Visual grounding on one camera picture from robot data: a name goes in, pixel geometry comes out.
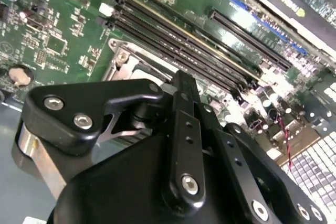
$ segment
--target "electrolytic capacitor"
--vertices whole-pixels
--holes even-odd
[[[270,87],[270,86],[265,87],[264,92],[268,96],[268,98],[271,102],[275,102],[275,101],[278,100],[279,95],[273,90],[272,87]]]
[[[274,107],[273,104],[271,104],[271,106],[265,108],[265,111],[268,115],[269,118],[271,118],[275,123],[278,122],[278,116],[279,116],[279,112],[278,110]]]
[[[265,107],[265,108],[269,107],[272,104],[272,102],[268,99],[266,94],[264,94],[263,92],[259,95],[259,99],[260,99],[263,107]]]
[[[288,105],[288,103],[285,100],[281,99],[279,103],[286,114],[290,114],[292,112],[291,107]]]
[[[294,104],[294,110],[298,115],[305,115],[306,111],[304,110],[304,107],[300,104],[296,103]]]
[[[19,17],[23,22],[27,22],[27,18],[31,15],[35,14],[35,12],[33,10],[30,9],[26,9],[26,10],[22,10],[21,12],[19,12]]]

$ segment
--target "microchip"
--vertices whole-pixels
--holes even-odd
[[[80,0],[80,1],[81,1],[82,5],[88,5],[88,3],[89,3],[89,0]]]
[[[57,54],[62,54],[64,49],[66,47],[66,42],[56,38],[54,36],[50,36],[48,43],[47,43],[47,48]]]
[[[85,18],[82,17],[82,16],[78,16],[77,20],[78,20],[79,23],[84,23]]]
[[[8,21],[9,7],[5,4],[0,4],[0,19],[3,22]]]

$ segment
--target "green circuit board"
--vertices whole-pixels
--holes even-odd
[[[0,23],[0,68],[21,64],[29,67],[35,76],[26,87],[17,87],[7,75],[0,78],[0,87],[13,93],[16,101],[24,101],[25,94],[35,86],[50,84],[100,81],[111,60],[112,51],[107,41],[118,32],[96,23],[99,6],[105,0],[43,0],[47,3],[44,22],[47,29],[39,30],[19,17],[21,10],[31,8],[39,0],[1,0],[10,7],[6,22]],[[150,7],[148,0],[139,0]],[[262,63],[262,56],[248,48],[236,37],[208,19],[209,10],[216,8],[284,57],[297,56],[297,52],[274,33],[255,21],[248,13],[230,0],[157,0],[172,10],[161,13],[183,29],[188,25],[177,15],[204,29],[245,57],[251,65]],[[320,71],[322,65],[313,64]],[[294,66],[288,72],[290,83],[309,81],[313,76],[303,76]]]

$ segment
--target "black metal bracket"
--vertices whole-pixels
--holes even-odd
[[[17,134],[21,151],[38,168],[45,168],[41,153],[52,154],[47,155],[52,166],[65,170],[62,155],[71,156],[65,158],[70,162],[84,160],[77,175],[73,165],[70,173],[59,171],[66,184],[54,194],[59,198],[48,224],[327,223],[239,125],[223,130],[213,109],[196,97],[195,79],[179,71],[170,85],[174,92],[164,93],[148,80],[130,80],[29,93]],[[87,121],[75,121],[78,113],[89,117],[89,128]],[[150,127],[153,133],[83,170],[91,166],[86,157],[109,114],[118,115],[109,128],[113,132],[129,119],[133,127]],[[22,144],[22,138],[30,144]],[[50,174],[39,171],[47,182]]]
[[[162,90],[149,80],[38,87],[27,95],[22,120],[35,136],[78,156],[92,150],[104,130],[105,115],[162,97]]]

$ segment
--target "integrated circuit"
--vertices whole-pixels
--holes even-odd
[[[49,36],[48,42],[47,42],[47,49],[51,50],[52,52],[61,55],[64,53],[66,49],[67,43],[55,36]]]

